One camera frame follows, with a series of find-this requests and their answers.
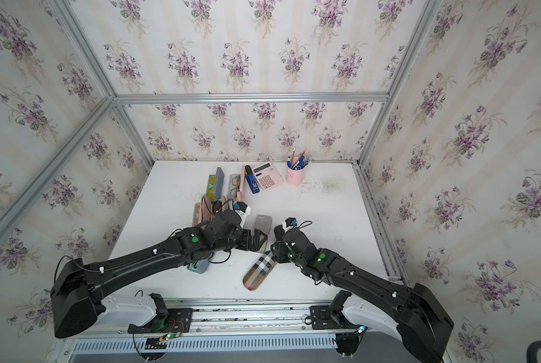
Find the pink glasses case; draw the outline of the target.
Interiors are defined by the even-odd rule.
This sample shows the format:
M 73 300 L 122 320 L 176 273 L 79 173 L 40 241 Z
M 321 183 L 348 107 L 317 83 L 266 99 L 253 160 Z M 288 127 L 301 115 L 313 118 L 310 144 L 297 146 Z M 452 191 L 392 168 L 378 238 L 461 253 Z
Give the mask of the pink glasses case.
M 193 209 L 193 226 L 212 220 L 212 202 L 203 195 Z

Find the plaid glasses case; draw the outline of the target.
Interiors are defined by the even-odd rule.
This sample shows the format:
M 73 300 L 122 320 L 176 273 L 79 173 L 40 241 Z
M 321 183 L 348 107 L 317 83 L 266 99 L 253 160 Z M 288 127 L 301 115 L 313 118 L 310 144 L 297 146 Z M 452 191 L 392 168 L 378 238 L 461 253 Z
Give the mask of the plaid glasses case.
M 272 251 L 264 252 L 243 277 L 243 286 L 249 290 L 257 290 L 276 266 Z

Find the grey glasses case red glasses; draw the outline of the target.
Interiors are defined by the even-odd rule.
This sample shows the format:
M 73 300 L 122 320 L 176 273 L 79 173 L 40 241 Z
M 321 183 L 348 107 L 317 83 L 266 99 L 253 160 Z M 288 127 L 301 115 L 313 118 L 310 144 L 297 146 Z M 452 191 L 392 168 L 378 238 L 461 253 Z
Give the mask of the grey glasses case red glasses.
M 272 217 L 268 215 L 257 215 L 254 224 L 254 234 L 252 236 L 255 252 L 265 252 L 268 245 L 268 236 L 271 231 Z

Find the teal glasses case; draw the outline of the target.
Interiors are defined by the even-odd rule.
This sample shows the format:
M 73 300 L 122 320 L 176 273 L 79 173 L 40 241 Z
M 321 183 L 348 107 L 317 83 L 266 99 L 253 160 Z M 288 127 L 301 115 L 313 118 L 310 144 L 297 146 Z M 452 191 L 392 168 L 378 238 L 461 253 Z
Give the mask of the teal glasses case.
M 210 265 L 211 263 L 208 260 L 198 260 L 190 263 L 187 266 L 187 269 L 197 274 L 204 274 L 208 270 Z

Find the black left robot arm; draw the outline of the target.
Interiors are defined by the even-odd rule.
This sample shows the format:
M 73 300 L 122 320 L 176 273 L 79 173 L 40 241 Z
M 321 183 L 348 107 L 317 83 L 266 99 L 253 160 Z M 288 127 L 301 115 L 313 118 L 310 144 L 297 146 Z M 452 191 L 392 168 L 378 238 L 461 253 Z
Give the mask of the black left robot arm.
M 90 264 L 81 258 L 70 260 L 56 273 L 50 291 L 54 336 L 63 339 L 89 329 L 106 311 L 101 301 L 136 281 L 207 260 L 217 251 L 257 252 L 265 242 L 267 233 L 244 230 L 240 214 L 225 210 L 209 222 L 175 231 L 166 240 L 123 257 Z

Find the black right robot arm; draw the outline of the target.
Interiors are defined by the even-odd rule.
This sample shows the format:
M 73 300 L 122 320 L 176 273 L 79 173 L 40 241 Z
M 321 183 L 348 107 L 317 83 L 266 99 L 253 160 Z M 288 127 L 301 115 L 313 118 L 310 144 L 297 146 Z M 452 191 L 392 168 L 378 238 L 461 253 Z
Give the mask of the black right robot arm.
M 424 285 L 407 287 L 351 264 L 336 252 L 313 245 L 295 226 L 278 225 L 271 250 L 278 263 L 293 263 L 316 284 L 327 284 L 372 304 L 397 325 L 403 346 L 421 362 L 442 362 L 454 323 L 436 296 Z

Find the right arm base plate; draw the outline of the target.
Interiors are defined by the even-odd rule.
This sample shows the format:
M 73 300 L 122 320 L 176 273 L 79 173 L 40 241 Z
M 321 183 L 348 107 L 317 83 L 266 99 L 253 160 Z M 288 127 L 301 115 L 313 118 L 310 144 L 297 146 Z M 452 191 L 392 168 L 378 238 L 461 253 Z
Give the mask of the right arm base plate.
M 313 330 L 353 330 L 364 332 L 367 328 L 363 325 L 352 324 L 338 310 L 333 310 L 327 305 L 310 306 L 310 313 L 304 322 Z

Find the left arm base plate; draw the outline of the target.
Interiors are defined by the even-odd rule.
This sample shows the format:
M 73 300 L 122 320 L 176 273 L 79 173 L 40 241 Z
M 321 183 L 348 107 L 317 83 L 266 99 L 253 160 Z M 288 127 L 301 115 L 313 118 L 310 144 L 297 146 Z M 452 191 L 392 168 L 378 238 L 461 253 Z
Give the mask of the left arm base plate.
M 167 309 L 157 314 L 143 326 L 129 325 L 129 334 L 177 334 L 188 333 L 193 317 L 192 309 Z

